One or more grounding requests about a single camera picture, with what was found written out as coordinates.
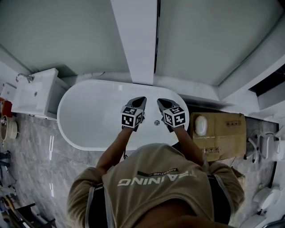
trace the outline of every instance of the cardboard box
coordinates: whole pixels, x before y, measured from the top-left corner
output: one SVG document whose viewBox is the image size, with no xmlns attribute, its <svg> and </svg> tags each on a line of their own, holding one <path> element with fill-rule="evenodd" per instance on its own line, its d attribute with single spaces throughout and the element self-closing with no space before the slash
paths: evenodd
<svg viewBox="0 0 285 228">
<path fill-rule="evenodd" d="M 208 122 L 207 133 L 199 136 L 195 132 L 195 120 L 204 116 Z M 246 126 L 242 114 L 192 113 L 190 136 L 206 154 L 208 161 L 243 157 L 246 152 Z"/>
</svg>

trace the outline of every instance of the marble floor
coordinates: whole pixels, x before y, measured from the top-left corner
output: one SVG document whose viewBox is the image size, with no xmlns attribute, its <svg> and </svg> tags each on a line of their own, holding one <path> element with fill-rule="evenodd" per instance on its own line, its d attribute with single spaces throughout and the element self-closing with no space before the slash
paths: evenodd
<svg viewBox="0 0 285 228">
<path fill-rule="evenodd" d="M 36 203 L 42 217 L 47 220 L 55 218 L 58 228 L 69 227 L 65 215 L 69 188 L 75 177 L 85 168 L 96 165 L 102 152 L 81 151 L 72 147 L 63 139 L 54 121 L 25 114 L 19 114 L 16 121 L 19 134 L 16 140 L 5 141 L 1 152 L 11 151 L 9 171 L 17 180 L 14 187 L 20 204 L 25 206 Z M 261 130 L 277 130 L 277 125 L 270 122 L 248 118 L 246 123 L 247 136 L 251 138 Z M 265 186 L 269 183 L 273 162 L 252 164 L 250 160 L 240 158 L 223 162 L 232 165 L 246 176 L 246 200 L 232 222 L 233 226 L 239 227 L 242 221 L 256 213 L 257 206 L 252 204 L 252 197 L 261 183 Z M 12 181 L 5 179 L 4 185 L 9 185 Z"/>
</svg>

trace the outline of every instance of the sink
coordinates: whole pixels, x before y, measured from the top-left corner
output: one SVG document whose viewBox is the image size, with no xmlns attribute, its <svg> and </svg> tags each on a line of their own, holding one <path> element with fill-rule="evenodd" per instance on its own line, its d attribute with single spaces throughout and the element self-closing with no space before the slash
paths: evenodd
<svg viewBox="0 0 285 228">
<path fill-rule="evenodd" d="M 12 112 L 56 119 L 58 104 L 69 89 L 57 74 L 55 68 L 32 74 L 34 80 L 31 83 L 19 77 Z"/>
</svg>

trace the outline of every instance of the beige t-shirt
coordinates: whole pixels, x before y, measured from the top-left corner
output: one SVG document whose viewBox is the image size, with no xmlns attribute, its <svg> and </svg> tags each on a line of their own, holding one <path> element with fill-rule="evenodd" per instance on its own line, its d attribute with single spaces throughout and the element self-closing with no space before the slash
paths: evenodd
<svg viewBox="0 0 285 228">
<path fill-rule="evenodd" d="M 149 209 L 174 198 L 187 202 L 196 215 L 214 219 L 207 174 L 169 145 L 139 148 L 102 180 L 115 227 L 132 227 Z"/>
</svg>

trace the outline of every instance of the freestanding bathtub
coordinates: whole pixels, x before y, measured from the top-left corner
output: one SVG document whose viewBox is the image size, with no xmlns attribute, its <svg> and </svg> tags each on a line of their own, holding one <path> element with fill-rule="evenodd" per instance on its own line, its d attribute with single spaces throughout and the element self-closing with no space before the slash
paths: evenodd
<svg viewBox="0 0 285 228">
<path fill-rule="evenodd" d="M 133 132 L 126 150 L 136 150 L 149 143 L 174 145 L 178 139 L 161 121 L 158 98 L 174 100 L 189 112 L 183 99 L 165 88 L 114 81 L 87 80 L 72 86 L 62 97 L 57 123 L 64 139 L 84 151 L 105 151 L 121 131 L 121 109 L 130 99 L 146 97 L 145 120 Z"/>
</svg>

